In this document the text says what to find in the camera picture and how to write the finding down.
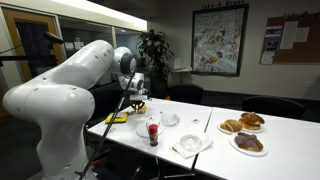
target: wall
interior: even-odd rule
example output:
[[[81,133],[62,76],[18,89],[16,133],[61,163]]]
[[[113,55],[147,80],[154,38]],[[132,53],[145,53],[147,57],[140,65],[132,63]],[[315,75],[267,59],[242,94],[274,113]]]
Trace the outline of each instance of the wall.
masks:
[[[192,11],[202,4],[219,1],[193,0],[188,3],[164,0],[159,18],[148,22],[148,29],[164,31],[170,37],[170,47],[182,66],[191,65]],[[260,65],[259,59],[267,17],[285,13],[315,13],[320,11],[319,0],[245,0],[249,3],[245,43],[240,77],[184,75],[184,82],[202,86],[205,90],[245,94],[274,95],[290,98],[320,100],[320,65]],[[172,84],[178,83],[178,75]]]
[[[80,1],[77,0],[1,0],[0,6],[14,6],[17,8],[28,9],[36,12],[43,12],[46,14],[57,14],[67,17],[73,17],[92,21],[96,23],[108,24],[117,27],[124,27],[127,29],[133,29],[137,31],[143,31],[147,28],[147,22],[145,20],[135,18],[120,12],[116,12],[111,9],[103,9],[101,7],[94,6],[93,3],[88,3],[87,6],[81,7]],[[5,19],[0,9],[0,51],[10,49],[13,47],[12,41],[8,29],[6,27]],[[14,55],[13,51],[4,53],[4,56]],[[20,75],[19,65],[17,62],[3,62],[4,66],[1,67],[2,74],[4,76],[6,86],[2,85],[4,91],[8,88],[17,86],[23,82]]]

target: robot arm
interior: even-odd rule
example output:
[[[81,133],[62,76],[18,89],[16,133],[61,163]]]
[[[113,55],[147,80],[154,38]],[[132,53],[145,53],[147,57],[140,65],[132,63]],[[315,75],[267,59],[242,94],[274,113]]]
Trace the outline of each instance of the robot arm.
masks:
[[[94,41],[61,65],[10,89],[4,96],[7,112],[21,120],[36,122],[42,132],[37,152],[43,179],[78,179],[88,162],[82,136],[83,124],[92,116],[94,98],[87,90],[106,72],[132,75],[136,61],[126,48],[113,50]],[[132,90],[143,89],[136,78]],[[122,87],[127,81],[120,82]],[[88,171],[87,179],[95,179]]]

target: bottle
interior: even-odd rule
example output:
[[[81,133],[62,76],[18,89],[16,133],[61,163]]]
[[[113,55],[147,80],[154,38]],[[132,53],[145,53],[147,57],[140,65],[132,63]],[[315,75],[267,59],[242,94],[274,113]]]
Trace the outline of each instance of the bottle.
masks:
[[[150,146],[158,145],[158,125],[151,124],[149,126]]]

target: door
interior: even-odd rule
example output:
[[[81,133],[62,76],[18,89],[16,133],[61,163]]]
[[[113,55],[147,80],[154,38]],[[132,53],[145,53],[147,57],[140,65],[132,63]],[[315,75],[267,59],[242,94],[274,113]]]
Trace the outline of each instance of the door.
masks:
[[[53,17],[7,8],[3,8],[2,11],[14,47],[23,45],[15,49],[17,55],[41,56],[50,54],[50,41],[44,38],[43,34],[48,31],[57,35]],[[55,55],[53,59],[20,61],[24,82],[63,62],[60,45],[54,44],[53,49]]]

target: floor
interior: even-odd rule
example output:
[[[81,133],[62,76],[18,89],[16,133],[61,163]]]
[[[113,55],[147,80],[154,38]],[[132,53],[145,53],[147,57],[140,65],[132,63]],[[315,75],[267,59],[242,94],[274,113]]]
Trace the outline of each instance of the floor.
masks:
[[[202,104],[241,110],[241,100],[246,95],[205,92]],[[302,119],[319,122],[319,102],[304,102],[307,111]],[[13,117],[0,119],[0,179],[25,180],[41,171],[36,153],[36,145],[41,137],[40,128],[32,122],[17,120]],[[157,177],[157,165],[154,158],[138,151],[119,146],[112,142],[104,144],[103,149],[112,149],[104,159],[104,164],[121,179],[130,179],[134,170],[141,166],[141,179]],[[185,172],[184,169],[168,165],[167,172]],[[215,179],[204,174],[180,179]]]

